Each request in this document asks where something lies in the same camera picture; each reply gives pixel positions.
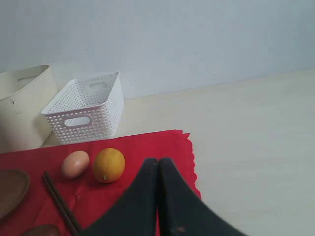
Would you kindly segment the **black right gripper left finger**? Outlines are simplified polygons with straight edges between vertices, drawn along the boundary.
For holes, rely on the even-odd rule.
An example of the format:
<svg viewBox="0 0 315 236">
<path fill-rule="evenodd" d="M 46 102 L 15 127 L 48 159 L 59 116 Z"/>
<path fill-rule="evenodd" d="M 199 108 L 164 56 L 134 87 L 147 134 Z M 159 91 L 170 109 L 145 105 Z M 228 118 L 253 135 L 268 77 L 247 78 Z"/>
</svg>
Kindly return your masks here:
<svg viewBox="0 0 315 236">
<path fill-rule="evenodd" d="M 158 161 L 145 159 L 136 178 L 117 202 L 82 231 L 84 236 L 154 236 Z"/>
</svg>

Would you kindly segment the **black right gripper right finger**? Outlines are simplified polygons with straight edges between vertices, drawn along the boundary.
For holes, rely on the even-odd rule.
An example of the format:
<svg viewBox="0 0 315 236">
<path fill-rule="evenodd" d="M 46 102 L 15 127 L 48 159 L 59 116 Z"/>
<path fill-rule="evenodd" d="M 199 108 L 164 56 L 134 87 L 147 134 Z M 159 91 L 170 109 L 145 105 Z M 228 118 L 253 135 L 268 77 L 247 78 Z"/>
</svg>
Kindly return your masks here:
<svg viewBox="0 0 315 236">
<path fill-rule="evenodd" d="M 209 209 L 188 186 L 173 160 L 159 161 L 158 220 L 161 236 L 243 236 Z"/>
</svg>

